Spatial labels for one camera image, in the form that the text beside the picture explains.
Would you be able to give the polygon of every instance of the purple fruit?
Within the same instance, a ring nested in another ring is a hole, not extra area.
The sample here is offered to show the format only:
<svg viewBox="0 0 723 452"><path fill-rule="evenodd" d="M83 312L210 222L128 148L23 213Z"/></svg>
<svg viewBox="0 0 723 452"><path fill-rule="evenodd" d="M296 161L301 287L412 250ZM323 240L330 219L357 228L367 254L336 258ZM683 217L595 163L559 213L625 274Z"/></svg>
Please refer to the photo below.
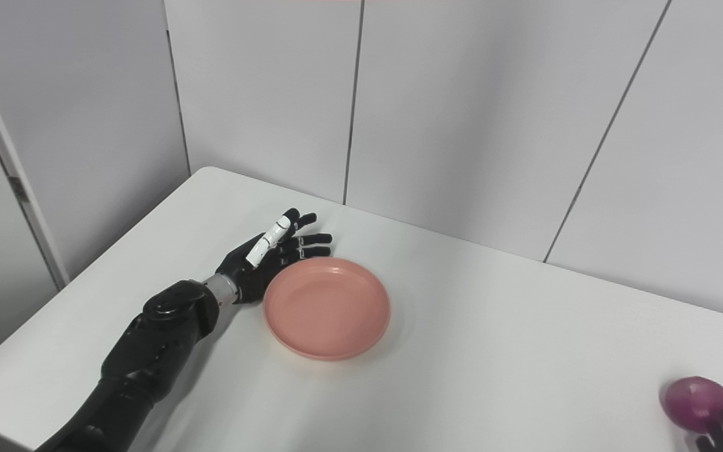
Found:
<svg viewBox="0 0 723 452"><path fill-rule="evenodd" d="M708 421L720 421L723 386L705 377L682 378L666 389L663 408L677 426L706 433Z"/></svg>

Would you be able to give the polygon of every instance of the robotic arm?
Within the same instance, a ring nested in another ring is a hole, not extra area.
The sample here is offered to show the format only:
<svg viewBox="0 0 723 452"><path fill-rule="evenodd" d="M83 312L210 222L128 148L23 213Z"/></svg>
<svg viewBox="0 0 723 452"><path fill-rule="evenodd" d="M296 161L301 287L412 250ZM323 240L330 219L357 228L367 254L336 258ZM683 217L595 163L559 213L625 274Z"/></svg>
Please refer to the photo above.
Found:
<svg viewBox="0 0 723 452"><path fill-rule="evenodd" d="M290 264L331 254L325 246L330 234L293 237L315 221L316 214L300 217L289 209L266 234L227 254L206 281L178 281L150 298L105 358L100 381L83 406L36 452L129 449L224 306L261 300L272 278Z"/></svg>

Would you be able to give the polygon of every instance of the panel seam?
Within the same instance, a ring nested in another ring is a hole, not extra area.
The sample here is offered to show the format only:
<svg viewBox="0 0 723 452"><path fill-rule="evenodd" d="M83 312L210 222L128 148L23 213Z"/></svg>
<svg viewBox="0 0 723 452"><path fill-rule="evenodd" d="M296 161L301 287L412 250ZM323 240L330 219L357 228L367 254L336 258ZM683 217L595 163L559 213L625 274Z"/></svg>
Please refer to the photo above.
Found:
<svg viewBox="0 0 723 452"><path fill-rule="evenodd" d="M648 42L646 42L646 46L643 49L643 53L640 54L640 59L638 60L638 63L635 64L635 69L632 71L632 75L629 77L629 82L626 84L626 88L623 90L623 93L621 94L621 98L618 101L618 105L615 106L615 111L612 114L612 117L610 118L610 121L608 122L608 126L606 126L606 129L604 131L604 134L602 134L601 140L599 140L599 145L596 146L596 151L593 154L593 157L591 158L591 162L587 165L587 169L585 169L585 174L582 177L582 180L579 182L579 186L576 189L576 192L574 193L574 197L570 201L570 204L568 205L568 210L565 211L565 216L562 217L562 223L560 223L559 228L557 228L557 233L554 234L554 239L551 240L551 246L549 247L548 251L545 253L545 257L543 258L544 263L548 263L549 257L551 256L551 252L554 249L554 246L557 244L557 239L560 237L560 233L562 232L562 229L565 227L565 223L568 221L568 217L570 217L571 211L574 209L574 205L579 200L579 195L582 193L582 188L585 186L585 182L587 180L587 177L591 175L591 169L593 169L594 163L596 163L596 158L599 157L599 153L602 151L602 147L604 146L604 142L606 138L608 137L608 134L610 134L610 130L612 129L613 124L615 123L615 118L617 118L619 111L621 110L621 107L623 106L623 101L626 100L626 95L629 94L629 90L632 88L632 83L635 82L635 77L637 77L637 74L640 70L640 66L643 65L643 60L646 59L646 54L648 54L649 49L651 48L651 43L655 40L655 37L657 36L657 31L660 29L660 25L663 23L663 19L665 18L666 13L668 12L669 6L671 6L673 0L668 0L666 2L665 7L663 8L663 12L660 15L660 18L657 19L657 24L655 24L655 28L651 31L651 36L649 37Z"/></svg>
<svg viewBox="0 0 723 452"><path fill-rule="evenodd" d="M353 123L356 120L356 90L359 81L359 61L362 56L362 30L364 29L365 0L359 6L359 34L356 41L356 66L353 69L353 95L350 100L350 129L348 131L348 154L345 156L345 185L342 188L342 205L348 205L348 181L350 180L350 151L353 149Z"/></svg>

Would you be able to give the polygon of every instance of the white table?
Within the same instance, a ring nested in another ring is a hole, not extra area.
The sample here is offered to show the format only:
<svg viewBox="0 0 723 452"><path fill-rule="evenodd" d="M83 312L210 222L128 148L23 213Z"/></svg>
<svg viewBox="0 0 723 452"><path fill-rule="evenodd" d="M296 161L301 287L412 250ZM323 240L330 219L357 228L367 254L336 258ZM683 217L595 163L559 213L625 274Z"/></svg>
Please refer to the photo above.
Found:
<svg viewBox="0 0 723 452"><path fill-rule="evenodd" d="M198 345L133 449L674 450L661 385L723 383L721 314L207 168L0 346L0 435L41 444L144 301L208 277L291 206L381 278L387 334L353 360L307 360L244 308Z"/></svg>

